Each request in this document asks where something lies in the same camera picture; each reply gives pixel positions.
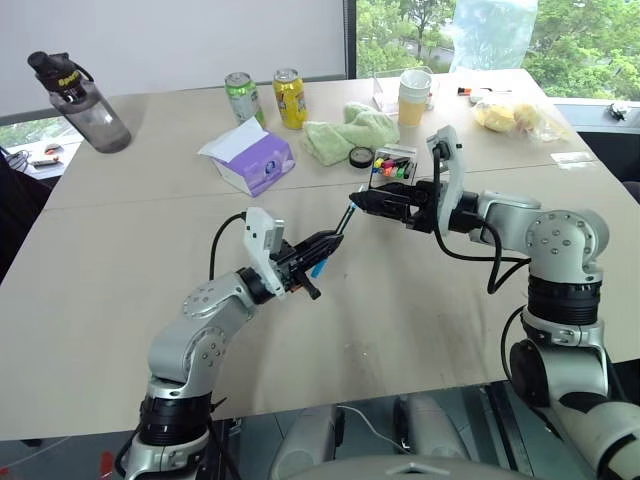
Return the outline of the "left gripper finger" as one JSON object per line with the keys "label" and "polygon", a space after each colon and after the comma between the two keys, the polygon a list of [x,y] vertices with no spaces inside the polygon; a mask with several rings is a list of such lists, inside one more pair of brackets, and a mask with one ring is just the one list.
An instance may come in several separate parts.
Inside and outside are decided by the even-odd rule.
{"label": "left gripper finger", "polygon": [[309,249],[302,256],[299,269],[303,272],[322,273],[329,257],[336,250],[336,245],[324,245]]}
{"label": "left gripper finger", "polygon": [[340,246],[344,235],[334,230],[319,231],[298,244],[301,258],[328,258]]}

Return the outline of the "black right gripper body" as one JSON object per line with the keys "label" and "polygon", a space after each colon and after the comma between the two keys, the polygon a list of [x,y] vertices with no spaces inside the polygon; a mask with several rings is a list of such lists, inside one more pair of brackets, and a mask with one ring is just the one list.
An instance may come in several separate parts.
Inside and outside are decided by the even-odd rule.
{"label": "black right gripper body", "polygon": [[405,226],[410,230],[432,234],[438,225],[440,183],[420,180],[408,187],[409,207]]}

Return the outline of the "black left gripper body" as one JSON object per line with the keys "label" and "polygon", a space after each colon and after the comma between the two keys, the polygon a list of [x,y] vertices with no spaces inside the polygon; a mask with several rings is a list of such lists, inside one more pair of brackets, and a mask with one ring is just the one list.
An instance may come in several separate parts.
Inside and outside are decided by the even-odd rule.
{"label": "black left gripper body", "polygon": [[298,255],[299,243],[293,245],[283,240],[280,250],[272,254],[272,261],[286,293],[293,293],[303,288],[312,300],[316,300],[321,296],[320,290],[311,283],[306,272],[299,269],[302,259]]}

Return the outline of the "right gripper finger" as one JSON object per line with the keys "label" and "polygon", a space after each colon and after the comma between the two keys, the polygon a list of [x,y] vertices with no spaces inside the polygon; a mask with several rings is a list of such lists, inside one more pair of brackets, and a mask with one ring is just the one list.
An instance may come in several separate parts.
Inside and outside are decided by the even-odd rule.
{"label": "right gripper finger", "polygon": [[404,183],[387,183],[375,188],[359,192],[363,201],[382,201],[384,199],[410,201],[414,193],[412,185]]}
{"label": "right gripper finger", "polygon": [[407,220],[410,216],[410,208],[405,203],[391,200],[354,200],[351,202],[366,214],[385,217],[392,220]]}

